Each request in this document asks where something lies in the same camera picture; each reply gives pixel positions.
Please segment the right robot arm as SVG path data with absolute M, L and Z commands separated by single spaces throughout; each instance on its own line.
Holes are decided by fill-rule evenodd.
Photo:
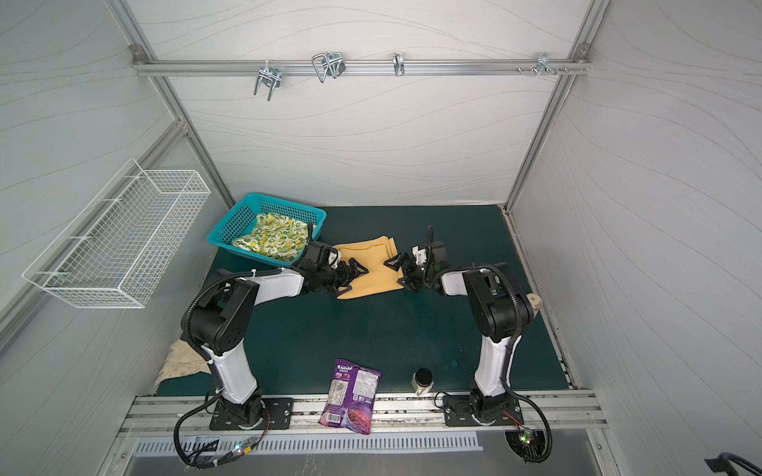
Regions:
M 553 434 L 549 420 L 529 397 L 510 382 L 518 345 L 537 317 L 542 299 L 521 292 L 505 263 L 454 267 L 446 246 L 427 230 L 427 243 L 398 254 L 384 266 L 400 272 L 398 283 L 417 293 L 428 288 L 447 297 L 466 297 L 475 326 L 481 334 L 480 355 L 470 393 L 456 396 L 438 392 L 434 405 L 444 412 L 447 426 L 511 426 L 506 432 L 509 448 L 526 463 L 549 459 Z

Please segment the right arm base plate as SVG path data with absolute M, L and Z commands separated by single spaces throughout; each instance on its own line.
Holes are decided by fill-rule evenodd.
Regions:
M 444 424 L 456 426 L 524 426 L 519 401 L 508 394 L 484 397 L 474 391 L 468 395 L 438 392 L 434 404 L 444 414 Z

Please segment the yellow skirt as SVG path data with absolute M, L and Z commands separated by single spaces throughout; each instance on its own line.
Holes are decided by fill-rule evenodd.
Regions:
M 385 262 L 398 255 L 393 238 L 381 236 L 374 240 L 335 245 L 341 254 L 341 262 L 355 259 L 368 273 L 352 281 L 351 290 L 339 296 L 341 301 L 359 299 L 372 295 L 399 291 L 403 286 L 398 280 L 403 277 L 401 271 L 394 271 Z

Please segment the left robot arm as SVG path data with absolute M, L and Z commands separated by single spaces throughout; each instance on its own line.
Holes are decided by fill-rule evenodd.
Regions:
M 271 412 L 251 372 L 244 345 L 254 307 L 311 292 L 340 297 L 352 290 L 353 281 L 368 274 L 369 270 L 356 259 L 343 261 L 339 249 L 313 240 L 313 224 L 309 223 L 306 247 L 293 265 L 270 271 L 223 272 L 194 297 L 181 320 L 182 334 L 208 365 L 216 391 L 203 404 L 180 416 L 174 426 L 174 448 L 186 468 L 202 470 L 234 462 L 252 452 L 270 430 Z M 204 461 L 202 456 L 217 450 L 218 442 L 185 450 L 181 426 L 210 407 L 220 413 L 224 426 L 257 428 L 263 424 L 264 430 L 224 455 Z

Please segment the green floral skirt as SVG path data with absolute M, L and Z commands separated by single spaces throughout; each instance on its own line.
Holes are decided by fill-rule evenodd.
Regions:
M 260 213 L 252 231 L 231 245 L 285 263 L 296 261 L 310 238 L 306 222 L 279 213 Z

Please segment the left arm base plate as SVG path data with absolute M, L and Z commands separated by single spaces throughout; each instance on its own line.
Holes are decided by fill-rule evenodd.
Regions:
M 210 430 L 287 430 L 291 424 L 294 400 L 291 398 L 256 397 L 242 405 L 222 399 L 216 404 Z

